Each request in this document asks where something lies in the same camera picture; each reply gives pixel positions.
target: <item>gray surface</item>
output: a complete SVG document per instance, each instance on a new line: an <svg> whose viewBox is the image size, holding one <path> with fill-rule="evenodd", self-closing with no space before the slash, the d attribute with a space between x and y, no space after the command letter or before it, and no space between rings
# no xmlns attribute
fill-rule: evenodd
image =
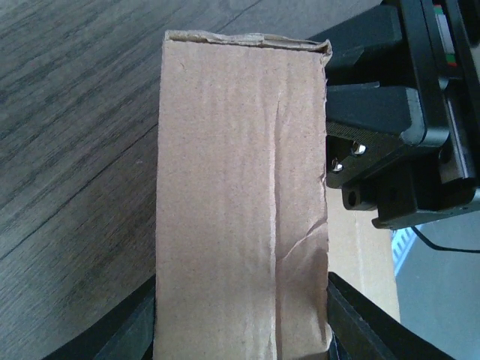
<svg viewBox="0 0 480 360"><path fill-rule="evenodd" d="M480 249L480 212L422 232L438 245ZM431 250L417 239L397 290L403 325L456 359L480 359L480 255Z"/></svg>
<svg viewBox="0 0 480 360"><path fill-rule="evenodd" d="M155 270L165 29L306 38L380 0L3 0L0 358L39 359Z"/></svg>
<svg viewBox="0 0 480 360"><path fill-rule="evenodd" d="M152 344L155 329L155 288L94 357L94 360L142 359Z"/></svg>

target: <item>screw hole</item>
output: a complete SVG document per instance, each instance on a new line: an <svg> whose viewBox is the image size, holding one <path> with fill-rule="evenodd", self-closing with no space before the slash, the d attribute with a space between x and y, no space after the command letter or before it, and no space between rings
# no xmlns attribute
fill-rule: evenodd
<svg viewBox="0 0 480 360"><path fill-rule="evenodd" d="M355 206L357 203L357 194L355 191L350 191L348 194L348 205Z"/></svg>

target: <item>crease in cardboard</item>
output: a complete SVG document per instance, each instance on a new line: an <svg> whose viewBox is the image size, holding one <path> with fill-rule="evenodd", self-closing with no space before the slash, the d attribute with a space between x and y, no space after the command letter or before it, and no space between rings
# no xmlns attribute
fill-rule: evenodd
<svg viewBox="0 0 480 360"><path fill-rule="evenodd" d="M280 99L277 101L277 110L275 112L274 121L269 123L269 143L270 143L270 153L269 153L269 162L270 168L268 171L270 177L270 247L271 247L271 274L274 276L274 315L275 318L271 322L274 326L274 348L276 351L275 356L278 359L282 359L282 334L281 334L281 302L280 302L280 284L279 284L279 267L277 262L277 249L278 243L280 242L280 191L278 185L278 163L279 163L279 151L278 151L278 116L280 109Z"/></svg>
<svg viewBox="0 0 480 360"><path fill-rule="evenodd" d="M326 227L327 226L327 220L325 218L322 218L318 220L308 231L307 234L303 237L300 238L295 242L295 244L288 250L288 252L281 258L278 259L277 262L281 263L284 260L287 260L288 257L295 251L295 249L299 246L302 245L303 242L307 241L310 237L313 237L317 234L317 232L321 231L321 227Z"/></svg>

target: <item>brown cardboard panel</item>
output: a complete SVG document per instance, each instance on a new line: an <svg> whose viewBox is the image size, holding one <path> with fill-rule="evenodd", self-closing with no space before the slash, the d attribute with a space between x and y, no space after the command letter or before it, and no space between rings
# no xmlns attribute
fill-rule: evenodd
<svg viewBox="0 0 480 360"><path fill-rule="evenodd" d="M341 191L328 188L326 194L328 270L400 321L390 232L374 228L376 211L347 211Z"/></svg>
<svg viewBox="0 0 480 360"><path fill-rule="evenodd" d="M322 352L329 45L188 36L163 44L156 359Z"/></svg>

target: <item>wood grain surface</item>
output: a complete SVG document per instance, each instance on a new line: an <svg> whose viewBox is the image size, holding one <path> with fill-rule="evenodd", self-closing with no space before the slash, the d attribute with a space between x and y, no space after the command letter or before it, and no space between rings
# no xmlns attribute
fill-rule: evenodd
<svg viewBox="0 0 480 360"><path fill-rule="evenodd" d="M378 2L3 0L0 359L44 357L154 273L166 29L306 38Z"/></svg>

